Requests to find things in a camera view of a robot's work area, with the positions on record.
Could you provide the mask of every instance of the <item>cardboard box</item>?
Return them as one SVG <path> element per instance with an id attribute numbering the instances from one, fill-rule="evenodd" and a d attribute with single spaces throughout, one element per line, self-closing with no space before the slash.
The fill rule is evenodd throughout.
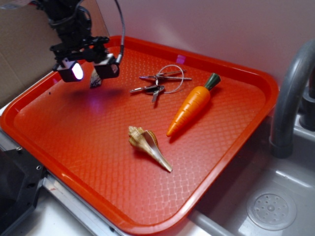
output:
<path id="1" fill-rule="evenodd" d="M 10 2 L 0 0 L 0 5 Z M 93 21 L 93 36 L 108 36 L 94 0 L 85 4 Z M 60 43 L 44 11 L 27 5 L 0 9 L 0 108 L 52 70 L 51 45 Z"/>

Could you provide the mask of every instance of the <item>wooden carrot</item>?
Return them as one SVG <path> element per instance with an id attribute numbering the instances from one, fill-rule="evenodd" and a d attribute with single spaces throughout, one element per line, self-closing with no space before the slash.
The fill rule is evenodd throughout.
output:
<path id="1" fill-rule="evenodd" d="M 167 130 L 168 137 L 183 128 L 207 105 L 210 100 L 210 90 L 220 81 L 220 76 L 213 73 L 205 86 L 197 86 L 189 93 Z"/>

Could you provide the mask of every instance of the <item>metal sink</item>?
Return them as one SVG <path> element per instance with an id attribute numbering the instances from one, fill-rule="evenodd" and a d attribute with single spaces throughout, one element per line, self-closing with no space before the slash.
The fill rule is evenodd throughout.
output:
<path id="1" fill-rule="evenodd" d="M 314 235 L 314 134 L 295 126 L 293 155 L 277 159 L 269 151 L 266 119 L 197 204 L 191 220 L 211 235 Z"/>

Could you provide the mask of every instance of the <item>plastic tray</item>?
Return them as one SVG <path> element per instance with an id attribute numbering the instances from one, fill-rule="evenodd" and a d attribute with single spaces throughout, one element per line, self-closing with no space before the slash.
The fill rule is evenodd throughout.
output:
<path id="1" fill-rule="evenodd" d="M 115 55 L 120 38 L 107 47 Z M 192 81 L 161 94 L 156 103 L 129 90 L 150 85 L 168 64 L 186 69 Z M 153 234 L 179 222 L 194 207 L 276 102 L 278 86 L 269 75 L 228 62 L 126 38 L 118 78 L 90 89 L 85 78 L 64 83 L 51 73 L 4 111 L 1 126 L 56 177 L 118 228 Z M 187 94 L 221 76 L 209 106 L 172 138 L 168 126 Z M 166 90 L 179 82 L 165 82 Z M 129 144 L 128 127 L 152 130 L 173 171 L 169 173 Z"/>

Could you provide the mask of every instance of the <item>faucet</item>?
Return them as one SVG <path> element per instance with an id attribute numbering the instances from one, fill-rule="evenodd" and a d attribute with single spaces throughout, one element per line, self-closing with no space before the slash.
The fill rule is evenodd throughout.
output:
<path id="1" fill-rule="evenodd" d="M 315 39 L 299 49 L 279 92 L 269 138 L 271 154 L 277 158 L 287 158 L 293 152 L 293 130 L 298 111 L 301 111 L 301 126 L 315 131 L 314 68 Z"/>

